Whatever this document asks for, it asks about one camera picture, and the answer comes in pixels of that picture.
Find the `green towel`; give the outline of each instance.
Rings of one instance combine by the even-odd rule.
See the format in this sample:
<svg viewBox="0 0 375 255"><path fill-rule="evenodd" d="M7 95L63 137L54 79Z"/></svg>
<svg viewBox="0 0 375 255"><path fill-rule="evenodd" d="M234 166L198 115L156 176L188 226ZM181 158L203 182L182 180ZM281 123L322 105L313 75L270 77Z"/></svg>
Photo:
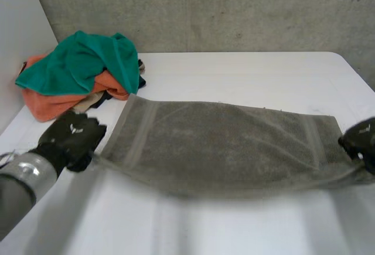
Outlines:
<svg viewBox="0 0 375 255"><path fill-rule="evenodd" d="M119 33L108 37L77 31L22 72L16 84L46 96L88 94L96 75L104 69L129 94L137 93L139 69L134 44Z"/></svg>

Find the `gray towel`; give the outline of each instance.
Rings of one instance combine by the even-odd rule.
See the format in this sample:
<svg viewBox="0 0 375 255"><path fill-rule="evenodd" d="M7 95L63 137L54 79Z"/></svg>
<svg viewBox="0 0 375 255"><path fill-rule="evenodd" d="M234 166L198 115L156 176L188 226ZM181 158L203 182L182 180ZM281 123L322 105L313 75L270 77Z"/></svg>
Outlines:
<svg viewBox="0 0 375 255"><path fill-rule="evenodd" d="M106 164L181 195L249 198L372 182L338 145L334 117L130 95Z"/></svg>

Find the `gray wall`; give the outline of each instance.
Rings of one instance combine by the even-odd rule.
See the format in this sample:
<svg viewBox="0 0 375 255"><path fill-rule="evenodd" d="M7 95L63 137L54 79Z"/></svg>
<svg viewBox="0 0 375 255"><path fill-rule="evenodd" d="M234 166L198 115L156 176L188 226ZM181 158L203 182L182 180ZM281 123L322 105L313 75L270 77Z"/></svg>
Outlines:
<svg viewBox="0 0 375 255"><path fill-rule="evenodd" d="M140 52L331 51L375 89L375 0L40 1L58 40L82 29Z"/></svg>

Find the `table surface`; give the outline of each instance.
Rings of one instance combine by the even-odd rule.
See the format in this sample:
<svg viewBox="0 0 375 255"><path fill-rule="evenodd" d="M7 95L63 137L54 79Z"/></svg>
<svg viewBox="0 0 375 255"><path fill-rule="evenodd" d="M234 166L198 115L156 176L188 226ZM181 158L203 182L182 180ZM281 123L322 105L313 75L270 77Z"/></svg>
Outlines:
<svg viewBox="0 0 375 255"><path fill-rule="evenodd" d="M220 101L336 117L342 131L375 115L375 94L339 55L149 53L150 100ZM126 102L89 110L108 131ZM24 107L0 136L0 152L33 148L50 123ZM0 244L1 254L372 254L375 186L270 199L168 196L99 166L64 171Z"/></svg>

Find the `orange towel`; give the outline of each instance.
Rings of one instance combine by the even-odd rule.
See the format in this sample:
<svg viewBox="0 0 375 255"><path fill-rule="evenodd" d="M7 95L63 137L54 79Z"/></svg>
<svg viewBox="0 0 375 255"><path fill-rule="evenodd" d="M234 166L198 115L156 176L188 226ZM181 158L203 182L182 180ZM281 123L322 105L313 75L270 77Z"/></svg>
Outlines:
<svg viewBox="0 0 375 255"><path fill-rule="evenodd" d="M46 55L38 55L28 58L25 68L30 67L45 56ZM129 97L128 92L107 70L95 77L95 84L91 93L104 90L122 101L127 100ZM75 106L87 97L87 95L44 96L31 89L22 89L22 95L25 104L30 109L31 113L41 122L59 116L61 113Z"/></svg>

